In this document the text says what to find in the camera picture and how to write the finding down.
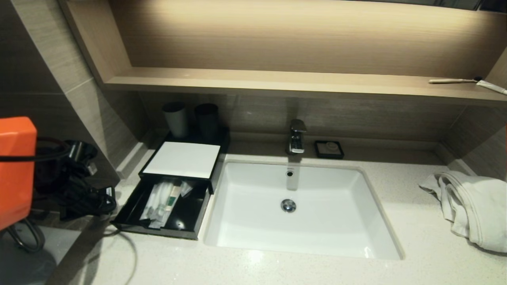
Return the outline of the long packet with green label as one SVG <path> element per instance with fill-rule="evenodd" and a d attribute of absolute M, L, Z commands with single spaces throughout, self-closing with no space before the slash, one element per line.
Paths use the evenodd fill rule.
<path fill-rule="evenodd" d="M 150 196 L 147 200 L 147 203 L 145 204 L 143 213 L 141 214 L 141 217 L 139 220 L 151 219 L 150 218 L 151 213 L 159 205 L 159 199 L 160 199 L 159 195 L 160 195 L 161 186 L 162 186 L 162 183 L 158 183 L 153 186 Z"/>

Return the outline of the translucent packet with dark comb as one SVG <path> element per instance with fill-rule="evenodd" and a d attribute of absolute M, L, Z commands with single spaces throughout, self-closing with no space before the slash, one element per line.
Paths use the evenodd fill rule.
<path fill-rule="evenodd" d="M 174 180 L 163 180 L 157 184 L 157 195 L 154 199 L 154 209 L 151 214 L 151 228 L 159 229 L 166 224 L 170 216 L 170 210 L 167 207 L 170 205 L 173 188 Z"/>

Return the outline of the black box drawer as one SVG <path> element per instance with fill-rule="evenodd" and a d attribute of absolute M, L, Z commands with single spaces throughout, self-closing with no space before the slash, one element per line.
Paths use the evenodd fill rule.
<path fill-rule="evenodd" d="M 208 202 L 213 194 L 211 182 L 196 180 L 196 186 L 192 191 L 176 200 L 166 224 L 155 229 L 149 226 L 150 222 L 147 219 L 141 220 L 141 214 L 153 186 L 160 180 L 160 178 L 142 178 L 111 224 L 123 232 L 197 240 Z"/>

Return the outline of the black amenity drawer box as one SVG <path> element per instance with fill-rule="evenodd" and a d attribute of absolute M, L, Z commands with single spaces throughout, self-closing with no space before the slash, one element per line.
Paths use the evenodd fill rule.
<path fill-rule="evenodd" d="M 163 138 L 162 142 L 158 145 L 158 147 L 156 148 L 155 152 L 159 150 L 160 146 L 165 141 L 175 141 L 175 142 L 183 142 L 183 143 L 185 142 L 185 143 L 192 143 L 192 144 L 213 144 L 213 145 L 219 145 L 220 146 L 220 151 L 219 151 L 219 155 L 217 157 L 217 160 L 216 160 L 216 162 L 214 164 L 214 168 L 213 168 L 213 172 L 212 172 L 211 177 L 208 178 L 208 179 L 201 179 L 201 178 L 195 178 L 195 177 L 178 177 L 178 176 L 153 175 L 153 174 L 145 174 L 145 175 L 143 175 L 143 174 L 141 174 L 141 171 L 138 173 L 138 175 L 141 178 L 145 178 L 145 177 L 146 178 L 174 177 L 174 178 L 178 178 L 178 179 L 181 179 L 181 180 L 187 181 L 187 182 L 190 182 L 190 181 L 195 182 L 196 180 L 210 181 L 211 184 L 212 184 L 212 189 L 213 189 L 213 194 L 214 194 L 216 192 L 216 189 L 217 189 L 218 180 L 219 180 L 219 177 L 221 175 L 223 163 L 225 161 L 225 157 L 226 157 L 226 154 L 227 154 L 230 142 L 231 142 L 229 129 L 226 128 L 226 127 L 220 127 L 219 130 L 218 130 L 217 137 L 214 140 L 211 140 L 211 141 L 207 141 L 206 139 L 204 139 L 201 136 L 200 131 L 198 129 L 195 129 L 195 128 L 192 129 L 192 130 L 190 130 L 190 134 L 187 137 L 181 138 L 181 139 L 175 138 L 175 137 L 172 136 L 171 133 L 168 133 Z"/>

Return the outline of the small white green-labelled tube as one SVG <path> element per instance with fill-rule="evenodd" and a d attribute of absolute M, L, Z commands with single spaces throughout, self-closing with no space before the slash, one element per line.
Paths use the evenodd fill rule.
<path fill-rule="evenodd" d="M 166 212 L 172 211 L 175 203 L 177 202 L 177 199 L 181 196 L 181 188 L 180 186 L 173 186 L 172 191 L 170 193 L 170 196 L 167 199 L 166 202 Z"/>

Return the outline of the white square pad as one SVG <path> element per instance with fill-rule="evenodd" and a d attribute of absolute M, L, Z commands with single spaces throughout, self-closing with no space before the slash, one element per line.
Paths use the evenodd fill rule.
<path fill-rule="evenodd" d="M 141 174 L 208 179 L 219 151 L 219 145 L 165 141 Z"/>

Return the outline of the grey cup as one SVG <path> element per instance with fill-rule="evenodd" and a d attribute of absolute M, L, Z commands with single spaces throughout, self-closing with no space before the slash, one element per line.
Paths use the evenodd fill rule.
<path fill-rule="evenodd" d="M 170 133 L 175 138 L 189 135 L 188 116 L 183 102 L 169 102 L 162 107 Z"/>

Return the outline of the black cup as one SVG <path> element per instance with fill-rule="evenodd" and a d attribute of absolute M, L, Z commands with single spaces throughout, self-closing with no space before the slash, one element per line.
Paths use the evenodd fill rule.
<path fill-rule="evenodd" d="M 204 139 L 211 141 L 218 135 L 218 106 L 212 103 L 197 105 L 194 109 L 196 121 Z"/>

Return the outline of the white rectangular sink basin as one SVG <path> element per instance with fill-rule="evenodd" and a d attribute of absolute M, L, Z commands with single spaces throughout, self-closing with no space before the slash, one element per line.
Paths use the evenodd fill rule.
<path fill-rule="evenodd" d="M 292 199 L 293 213 L 280 203 Z M 357 168 L 228 162 L 204 242 L 215 247 L 402 260 Z"/>

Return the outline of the chrome faucet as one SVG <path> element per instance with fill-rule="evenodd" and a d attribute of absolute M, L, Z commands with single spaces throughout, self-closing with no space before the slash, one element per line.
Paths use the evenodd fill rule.
<path fill-rule="evenodd" d="M 303 135 L 307 132 L 305 123 L 299 119 L 290 121 L 290 135 L 286 153 L 288 155 L 303 154 L 305 152 Z"/>

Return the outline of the black square soap dish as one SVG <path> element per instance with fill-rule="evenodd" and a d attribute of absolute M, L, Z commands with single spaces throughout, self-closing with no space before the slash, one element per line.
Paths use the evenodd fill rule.
<path fill-rule="evenodd" d="M 325 155 L 325 154 L 320 154 L 319 153 L 319 150 L 318 150 L 318 146 L 317 144 L 319 143 L 325 143 L 325 142 L 328 142 L 328 141 L 315 141 L 314 143 L 314 148 L 315 148 L 315 152 L 316 152 L 316 155 L 318 158 L 323 158 L 323 159 L 332 159 L 332 160 L 341 160 L 345 157 L 345 153 L 340 145 L 340 143 L 338 141 L 333 141 L 335 142 L 336 144 L 338 144 L 339 148 L 340 148 L 340 151 L 341 151 L 341 154 L 340 155 Z"/>

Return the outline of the beige toothbrush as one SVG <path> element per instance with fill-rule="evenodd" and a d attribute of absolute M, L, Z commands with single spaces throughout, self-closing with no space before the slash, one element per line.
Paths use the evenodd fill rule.
<path fill-rule="evenodd" d="M 476 76 L 473 79 L 430 79 L 429 84 L 460 84 L 460 83 L 478 83 L 483 78 Z"/>

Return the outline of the white crumpled towel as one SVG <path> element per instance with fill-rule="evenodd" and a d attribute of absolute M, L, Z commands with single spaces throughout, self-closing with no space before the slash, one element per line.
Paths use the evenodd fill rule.
<path fill-rule="evenodd" d="M 507 182 L 449 170 L 428 176 L 419 187 L 438 199 L 453 234 L 507 254 Z"/>

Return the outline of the white toothpaste tube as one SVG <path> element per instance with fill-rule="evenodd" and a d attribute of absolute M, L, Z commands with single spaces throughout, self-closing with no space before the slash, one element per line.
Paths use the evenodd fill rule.
<path fill-rule="evenodd" d="M 489 83 L 489 82 L 487 82 L 485 80 L 477 81 L 476 85 L 480 86 L 480 87 L 483 87 L 483 88 L 486 88 L 486 89 L 489 89 L 489 90 L 492 90 L 494 92 L 498 92 L 498 93 L 503 94 L 503 95 L 507 95 L 507 89 L 502 88 L 500 86 L 497 86 L 495 84 Z"/>

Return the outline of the wooden wall shelf niche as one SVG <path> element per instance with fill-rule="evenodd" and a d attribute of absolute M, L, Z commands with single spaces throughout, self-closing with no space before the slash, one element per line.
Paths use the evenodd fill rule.
<path fill-rule="evenodd" d="M 507 14 L 347 0 L 58 0 L 109 90 L 507 106 Z"/>

